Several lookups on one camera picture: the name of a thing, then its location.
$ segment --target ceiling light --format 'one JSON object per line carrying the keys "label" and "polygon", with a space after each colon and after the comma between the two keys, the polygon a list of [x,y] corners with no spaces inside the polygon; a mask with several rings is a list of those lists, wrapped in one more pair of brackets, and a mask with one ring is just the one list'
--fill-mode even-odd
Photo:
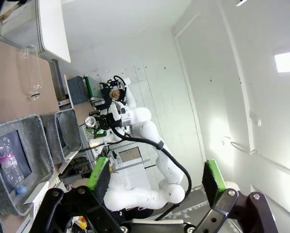
{"label": "ceiling light", "polygon": [[277,72],[290,72],[290,52],[275,55]]}
{"label": "ceiling light", "polygon": [[240,0],[240,2],[238,3],[238,5],[236,6],[241,6],[243,3],[245,3],[247,0]]}

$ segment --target bottle cap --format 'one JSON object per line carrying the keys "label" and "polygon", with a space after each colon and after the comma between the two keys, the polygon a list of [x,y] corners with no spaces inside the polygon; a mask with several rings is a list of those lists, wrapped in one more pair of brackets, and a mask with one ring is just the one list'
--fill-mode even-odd
{"label": "bottle cap", "polygon": [[16,189],[16,191],[18,194],[25,194],[27,192],[27,189],[26,187],[23,187],[23,188]]}

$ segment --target screw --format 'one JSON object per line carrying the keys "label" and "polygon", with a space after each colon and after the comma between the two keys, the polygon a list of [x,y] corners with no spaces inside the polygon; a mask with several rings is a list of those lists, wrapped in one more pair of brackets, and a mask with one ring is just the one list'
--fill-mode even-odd
{"label": "screw", "polygon": [[84,190],[83,188],[80,188],[80,189],[78,189],[77,191],[78,191],[78,193],[80,193],[80,194],[84,194],[84,193],[86,192],[86,190]]}
{"label": "screw", "polygon": [[190,228],[187,229],[187,233],[193,233],[194,230],[195,230],[194,227],[190,227]]}
{"label": "screw", "polygon": [[254,197],[256,200],[259,200],[259,198],[260,198],[259,194],[257,194],[257,193],[254,194],[253,197]]}
{"label": "screw", "polygon": [[236,193],[233,190],[230,190],[228,194],[233,197]]}
{"label": "screw", "polygon": [[122,230],[123,233],[128,233],[127,227],[121,226],[120,229]]}
{"label": "screw", "polygon": [[54,190],[54,191],[52,192],[52,195],[53,195],[54,197],[57,197],[59,194],[60,194],[60,193],[59,193],[57,190]]}

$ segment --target pink label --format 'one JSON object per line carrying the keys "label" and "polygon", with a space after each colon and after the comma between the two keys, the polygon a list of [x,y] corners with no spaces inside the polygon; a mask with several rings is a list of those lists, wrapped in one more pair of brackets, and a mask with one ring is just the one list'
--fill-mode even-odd
{"label": "pink label", "polygon": [[8,168],[10,166],[17,165],[17,160],[15,158],[14,154],[6,155],[2,158],[0,158],[0,165],[2,168]]}

